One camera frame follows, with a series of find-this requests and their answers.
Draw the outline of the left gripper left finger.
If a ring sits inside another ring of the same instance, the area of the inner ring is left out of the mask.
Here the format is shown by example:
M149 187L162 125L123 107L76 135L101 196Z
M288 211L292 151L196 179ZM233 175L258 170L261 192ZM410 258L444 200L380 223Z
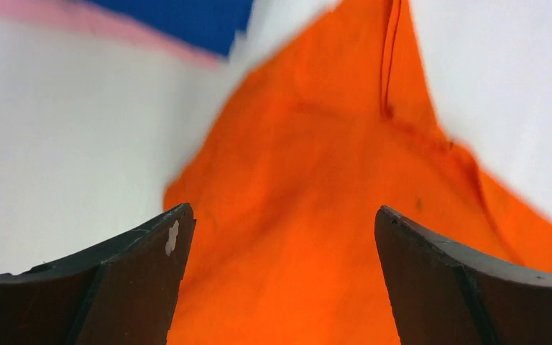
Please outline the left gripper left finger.
M0 275L0 344L164 344L196 220L182 203L135 229Z

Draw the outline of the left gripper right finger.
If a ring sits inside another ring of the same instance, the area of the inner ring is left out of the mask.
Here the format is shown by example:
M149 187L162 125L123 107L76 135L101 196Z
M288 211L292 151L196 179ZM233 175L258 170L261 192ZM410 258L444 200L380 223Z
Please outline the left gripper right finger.
M552 274L506 262L383 206L374 236L402 344L552 344Z

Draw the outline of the orange t shirt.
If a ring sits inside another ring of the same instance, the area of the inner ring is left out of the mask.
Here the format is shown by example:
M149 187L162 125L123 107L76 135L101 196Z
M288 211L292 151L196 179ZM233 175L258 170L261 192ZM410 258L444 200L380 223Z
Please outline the orange t shirt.
M198 220L169 344L399 344L391 206L552 272L552 224L441 131L407 1L343 1L229 99L167 189Z

